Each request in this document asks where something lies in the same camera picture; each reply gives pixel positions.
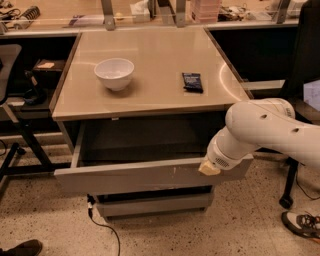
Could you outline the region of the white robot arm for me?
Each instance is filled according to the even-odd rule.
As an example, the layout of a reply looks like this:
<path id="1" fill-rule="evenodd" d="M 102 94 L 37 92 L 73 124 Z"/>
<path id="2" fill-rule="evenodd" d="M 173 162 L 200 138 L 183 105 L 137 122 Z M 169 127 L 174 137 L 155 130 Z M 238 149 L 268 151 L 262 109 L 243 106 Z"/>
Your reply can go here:
<path id="1" fill-rule="evenodd" d="M 199 171 L 217 175 L 231 170 L 260 148 L 319 168 L 320 126 L 296 120 L 292 105 L 280 98 L 237 102 L 228 109 L 224 128 L 208 144 Z"/>

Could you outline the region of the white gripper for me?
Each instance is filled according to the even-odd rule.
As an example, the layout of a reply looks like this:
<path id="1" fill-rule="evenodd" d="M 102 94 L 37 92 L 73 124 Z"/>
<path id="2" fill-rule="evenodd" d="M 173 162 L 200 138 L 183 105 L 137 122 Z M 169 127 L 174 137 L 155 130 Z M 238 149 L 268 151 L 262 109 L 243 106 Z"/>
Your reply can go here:
<path id="1" fill-rule="evenodd" d="M 244 161 L 251 161 L 253 147 L 240 143 L 231 135 L 216 134 L 207 146 L 206 159 L 198 171 L 207 176 L 218 175 L 221 170 L 232 170 Z"/>

